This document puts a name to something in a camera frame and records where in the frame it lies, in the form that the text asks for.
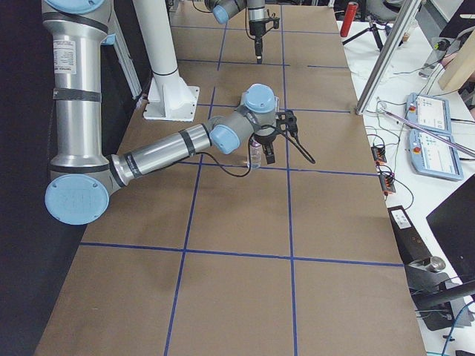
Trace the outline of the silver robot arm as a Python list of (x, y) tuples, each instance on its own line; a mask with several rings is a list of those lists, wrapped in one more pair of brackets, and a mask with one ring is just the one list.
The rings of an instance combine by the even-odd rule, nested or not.
[(242, 10), (246, 10), (249, 23), (249, 37), (254, 42), (256, 62), (263, 61), (263, 37), (270, 31), (266, 25), (273, 23), (274, 28), (279, 27), (279, 18), (271, 17), (266, 9), (264, 0), (214, 0), (204, 1), (205, 7), (215, 17), (218, 23), (225, 24)]
[[(180, 76), (171, 37), (166, 1), (133, 1), (151, 65), (146, 119), (192, 121), (199, 87)], [(251, 28), (279, 18), (264, 18), (265, 1), (216, 1), (215, 18), (226, 23), (248, 9)], [(101, 143), (100, 48), (120, 28), (114, 1), (42, 1), (42, 20), (53, 37), (58, 153), (49, 162), (50, 183), (45, 205), (62, 223), (84, 225), (107, 209), (109, 197), (128, 183), (179, 161), (208, 154), (216, 147), (230, 154), (252, 140), (262, 145), (266, 163), (275, 163), (277, 104), (271, 88), (253, 84), (229, 116), (215, 116), (204, 124), (162, 138), (122, 156), (106, 158)]]

